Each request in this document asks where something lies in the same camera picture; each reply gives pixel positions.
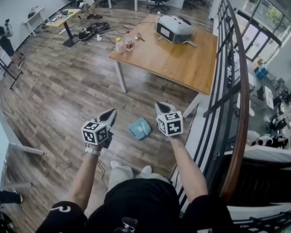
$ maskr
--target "glass wall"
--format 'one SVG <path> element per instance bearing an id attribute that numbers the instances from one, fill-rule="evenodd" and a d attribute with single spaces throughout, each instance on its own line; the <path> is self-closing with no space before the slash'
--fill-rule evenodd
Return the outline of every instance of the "glass wall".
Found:
<path id="1" fill-rule="evenodd" d="M 267 62 L 291 32 L 290 20 L 268 0 L 243 0 L 236 18 L 252 62 Z"/>

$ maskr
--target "black shorts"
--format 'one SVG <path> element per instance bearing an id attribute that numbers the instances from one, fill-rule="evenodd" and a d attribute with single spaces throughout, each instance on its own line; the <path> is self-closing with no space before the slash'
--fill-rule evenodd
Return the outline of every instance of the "black shorts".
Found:
<path id="1" fill-rule="evenodd" d="M 14 51 L 12 44 L 9 40 L 6 40 L 4 42 L 4 44 L 0 44 L 0 46 L 7 53 L 7 55 L 9 55 L 10 57 L 12 57 L 14 55 L 15 51 Z"/>

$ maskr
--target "plastic bottle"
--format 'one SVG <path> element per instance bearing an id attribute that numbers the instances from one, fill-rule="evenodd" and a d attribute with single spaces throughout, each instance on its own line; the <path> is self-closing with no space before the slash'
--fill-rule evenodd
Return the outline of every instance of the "plastic bottle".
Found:
<path id="1" fill-rule="evenodd" d="M 115 43 L 115 50 L 117 53 L 124 53 L 124 44 L 123 41 L 121 41 L 121 38 L 117 38 Z"/>
<path id="2" fill-rule="evenodd" d="M 160 11 L 157 12 L 157 15 L 156 15 L 156 21 L 155 21 L 155 24 L 154 24 L 154 29 L 156 30 L 156 26 L 157 26 L 157 23 L 159 22 L 161 18 L 161 13 Z"/>
<path id="3" fill-rule="evenodd" d="M 125 43 L 126 43 L 126 50 L 127 51 L 132 51 L 133 43 L 132 43 L 132 38 L 129 35 L 129 31 L 126 31 L 126 40 L 125 40 Z"/>

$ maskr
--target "wooden table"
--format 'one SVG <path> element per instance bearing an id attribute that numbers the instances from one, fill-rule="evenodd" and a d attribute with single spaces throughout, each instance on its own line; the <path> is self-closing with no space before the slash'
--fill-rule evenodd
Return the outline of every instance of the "wooden table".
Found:
<path id="1" fill-rule="evenodd" d="M 38 7 L 38 8 L 36 8 L 35 14 L 32 17 L 30 17 L 30 18 L 28 18 L 28 19 L 26 19 L 25 21 L 22 22 L 22 24 L 25 24 L 27 26 L 27 29 L 29 31 L 29 35 L 30 34 L 33 34 L 33 36 L 36 36 L 36 34 L 34 32 L 34 29 L 30 25 L 30 21 L 32 19 L 34 19 L 36 16 L 39 16 L 40 17 L 41 23 L 44 23 L 45 20 L 49 21 L 49 18 L 44 13 L 44 7 Z"/>
<path id="2" fill-rule="evenodd" d="M 155 15 L 148 15 L 142 22 L 155 22 Z M 177 82 L 190 89 L 198 91 L 198 95 L 183 113 L 187 117 L 199 104 L 204 95 L 211 93 L 214 77 L 214 66 L 217 51 L 217 37 L 200 28 L 194 28 L 189 44 L 174 44 L 165 39 L 159 40 L 154 31 L 154 23 L 140 23 L 130 35 L 134 39 L 140 33 L 142 40 L 134 41 L 132 51 L 120 54 L 115 50 L 110 54 L 119 77 L 123 92 L 127 92 L 121 63 L 142 68 L 166 79 Z"/>
<path id="3" fill-rule="evenodd" d="M 49 27 L 55 27 L 55 28 L 58 28 L 58 27 L 64 25 L 64 27 L 65 27 L 65 29 L 67 31 L 67 34 L 69 36 L 69 39 L 66 40 L 63 43 L 63 45 L 70 48 L 70 47 L 72 47 L 72 46 L 74 46 L 75 44 L 78 43 L 79 36 L 77 34 L 72 35 L 72 33 L 71 33 L 70 29 L 69 29 L 69 26 L 67 24 L 67 21 L 69 19 L 71 19 L 72 17 L 74 17 L 75 15 L 77 15 L 78 13 L 80 13 L 81 10 L 79 10 L 79 9 L 67 9 L 67 11 L 68 11 L 68 16 L 63 17 L 63 19 L 57 19 L 55 22 L 49 21 L 46 25 L 49 26 Z"/>

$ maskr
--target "person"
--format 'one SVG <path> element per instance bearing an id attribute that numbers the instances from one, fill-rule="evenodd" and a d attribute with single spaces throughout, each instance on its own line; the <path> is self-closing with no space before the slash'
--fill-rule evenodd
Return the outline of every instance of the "person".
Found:
<path id="1" fill-rule="evenodd" d="M 131 167 L 116 161 L 111 161 L 103 205 L 87 218 L 84 211 L 102 149 L 90 145 L 66 199 L 52 206 L 36 233 L 196 233 L 210 228 L 214 233 L 233 232 L 227 206 L 221 198 L 208 194 L 206 180 L 181 139 L 170 137 L 170 143 L 190 202 L 182 218 L 176 190 L 166 178 L 146 166 L 134 179 Z"/>
<path id="2" fill-rule="evenodd" d="M 0 205 L 1 204 L 21 204 L 23 202 L 23 196 L 16 191 L 0 191 Z"/>
<path id="3" fill-rule="evenodd" d="M 83 0 L 84 2 L 84 9 L 87 14 L 87 19 L 93 18 L 93 19 L 102 19 L 101 15 L 95 14 L 95 1 L 94 0 Z"/>
<path id="4" fill-rule="evenodd" d="M 0 46 L 9 55 L 14 63 L 18 66 L 17 69 L 21 69 L 23 66 L 23 56 L 18 56 L 11 44 L 11 41 L 4 35 L 4 28 L 0 26 Z"/>

